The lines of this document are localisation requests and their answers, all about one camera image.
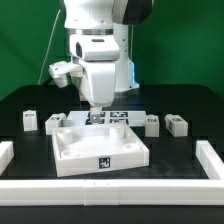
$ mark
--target white tray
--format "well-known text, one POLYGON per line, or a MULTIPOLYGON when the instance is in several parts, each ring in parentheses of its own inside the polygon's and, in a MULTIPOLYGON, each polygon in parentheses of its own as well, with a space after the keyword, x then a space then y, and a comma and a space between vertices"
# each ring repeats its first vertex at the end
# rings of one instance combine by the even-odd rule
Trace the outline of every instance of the white tray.
POLYGON ((63 127, 53 130, 57 176, 149 165, 149 150, 126 124, 63 127))

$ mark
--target small white block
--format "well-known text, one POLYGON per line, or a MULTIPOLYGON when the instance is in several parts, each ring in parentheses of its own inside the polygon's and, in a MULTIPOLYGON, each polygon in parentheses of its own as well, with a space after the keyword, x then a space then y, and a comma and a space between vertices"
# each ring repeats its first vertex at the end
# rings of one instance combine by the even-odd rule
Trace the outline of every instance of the small white block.
POLYGON ((14 156, 13 143, 12 142, 1 142, 0 144, 0 175, 3 173, 5 168, 14 156))
POLYGON ((23 112, 23 128, 24 131, 37 130, 37 113, 36 111, 28 110, 23 112))
POLYGON ((53 114, 45 122, 46 135, 52 135, 52 129, 53 128, 63 127, 63 121, 64 120, 66 120, 66 115, 64 113, 53 114))
POLYGON ((165 117, 166 128, 174 137, 187 136, 188 123, 179 115, 167 114, 165 117))
POLYGON ((145 137, 159 137, 159 118, 152 114, 145 118, 145 137))

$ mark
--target black label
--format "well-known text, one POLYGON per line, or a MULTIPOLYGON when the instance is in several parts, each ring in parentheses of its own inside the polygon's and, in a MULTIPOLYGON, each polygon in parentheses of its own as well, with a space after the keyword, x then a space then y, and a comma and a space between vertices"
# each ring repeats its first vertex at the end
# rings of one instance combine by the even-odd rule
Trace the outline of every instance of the black label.
POLYGON ((99 158, 99 169, 109 169, 110 168, 110 157, 99 158))

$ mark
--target white box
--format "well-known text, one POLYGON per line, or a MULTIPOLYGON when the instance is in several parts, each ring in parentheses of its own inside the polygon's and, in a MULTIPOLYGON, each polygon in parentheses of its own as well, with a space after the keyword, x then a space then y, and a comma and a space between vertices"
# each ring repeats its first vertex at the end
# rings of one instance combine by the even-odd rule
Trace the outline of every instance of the white box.
POLYGON ((145 118, 145 137, 159 137, 159 118, 152 114, 145 118))
POLYGON ((37 130, 37 113, 36 111, 28 110, 23 112, 23 128, 24 131, 37 130))
POLYGON ((188 123, 179 115, 167 114, 166 128, 174 137, 184 137, 188 134, 188 123))
POLYGON ((51 117, 45 122, 46 135, 52 135, 52 129, 63 127, 63 121, 66 120, 66 115, 52 114, 51 117))

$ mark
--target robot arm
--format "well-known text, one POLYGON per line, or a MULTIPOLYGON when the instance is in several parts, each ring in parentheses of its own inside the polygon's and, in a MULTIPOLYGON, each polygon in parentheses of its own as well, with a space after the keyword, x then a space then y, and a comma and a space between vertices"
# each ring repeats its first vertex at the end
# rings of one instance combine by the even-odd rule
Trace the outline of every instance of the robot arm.
POLYGON ((91 122, 98 123, 102 107, 110 106, 115 94, 115 62, 121 47, 114 39, 114 23, 139 24, 151 12, 153 0, 60 0, 60 4, 66 11, 71 62, 53 64, 49 72, 59 87, 67 85, 65 73, 70 73, 90 103, 91 122))

